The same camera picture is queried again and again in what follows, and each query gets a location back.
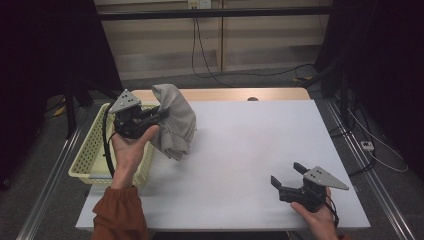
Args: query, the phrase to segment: plastic basket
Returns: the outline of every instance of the plastic basket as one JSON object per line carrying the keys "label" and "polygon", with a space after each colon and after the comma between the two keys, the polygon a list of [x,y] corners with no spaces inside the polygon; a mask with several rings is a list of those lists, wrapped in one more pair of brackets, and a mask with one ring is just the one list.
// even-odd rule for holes
{"label": "plastic basket", "polygon": [[[84,139],[84,142],[82,143],[82,146],[68,171],[68,174],[71,177],[77,177],[86,184],[102,185],[112,183],[112,177],[106,164],[106,158],[103,155],[104,149],[102,139],[103,115],[105,114],[108,105],[109,104],[104,104],[100,108],[100,111],[97,114],[93,125],[88,131],[88,134]],[[109,114],[106,122],[107,136],[111,136],[112,134],[113,120],[114,116]],[[110,147],[110,151],[113,165],[116,166],[115,153],[112,146]],[[139,165],[139,168],[134,175],[134,185],[142,186],[146,183],[153,152],[154,147],[150,142],[148,142],[144,147],[143,161],[141,161],[141,164]]]}

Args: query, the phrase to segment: person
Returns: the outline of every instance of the person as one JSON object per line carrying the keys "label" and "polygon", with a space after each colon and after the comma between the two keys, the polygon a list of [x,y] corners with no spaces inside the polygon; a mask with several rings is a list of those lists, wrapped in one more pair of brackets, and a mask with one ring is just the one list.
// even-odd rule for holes
{"label": "person", "polygon": [[[93,209],[96,217],[93,219],[92,239],[148,239],[141,199],[132,182],[141,163],[144,146],[158,131],[159,126],[152,126],[137,140],[126,139],[119,134],[113,135],[116,170],[111,186],[106,188],[104,196]],[[292,202],[290,205],[305,219],[317,240],[350,239],[347,236],[337,236],[333,215],[325,206],[316,213],[311,213],[299,203]]]}

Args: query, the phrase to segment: crumpled fabric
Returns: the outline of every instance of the crumpled fabric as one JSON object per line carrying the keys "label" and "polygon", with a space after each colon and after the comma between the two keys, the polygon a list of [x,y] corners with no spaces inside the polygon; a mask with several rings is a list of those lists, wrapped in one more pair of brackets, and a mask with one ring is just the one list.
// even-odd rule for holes
{"label": "crumpled fabric", "polygon": [[159,122],[159,132],[150,142],[167,157],[179,161],[190,154],[196,114],[176,86],[154,85],[152,91],[160,102],[159,110],[169,108],[169,116]]}

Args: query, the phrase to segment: white table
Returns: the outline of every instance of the white table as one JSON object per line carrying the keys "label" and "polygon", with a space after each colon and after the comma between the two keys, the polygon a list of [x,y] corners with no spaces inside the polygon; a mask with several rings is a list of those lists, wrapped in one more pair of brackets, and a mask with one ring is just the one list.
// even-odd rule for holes
{"label": "white table", "polygon": [[[190,102],[197,115],[191,154],[182,161],[154,154],[140,190],[156,231],[272,231],[307,225],[270,184],[301,187],[293,162],[323,167],[349,186],[332,190],[339,228],[370,227],[312,100]],[[92,230],[92,209],[104,192],[93,186],[77,228]]]}

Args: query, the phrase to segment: wall outlet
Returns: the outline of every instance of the wall outlet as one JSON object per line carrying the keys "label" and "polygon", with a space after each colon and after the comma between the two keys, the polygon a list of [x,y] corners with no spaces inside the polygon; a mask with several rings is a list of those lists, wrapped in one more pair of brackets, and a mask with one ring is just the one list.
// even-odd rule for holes
{"label": "wall outlet", "polygon": [[211,9],[212,0],[199,0],[199,9]]}
{"label": "wall outlet", "polygon": [[188,0],[188,9],[199,9],[199,0]]}
{"label": "wall outlet", "polygon": [[365,151],[374,151],[374,146],[370,141],[361,141],[361,146]]}

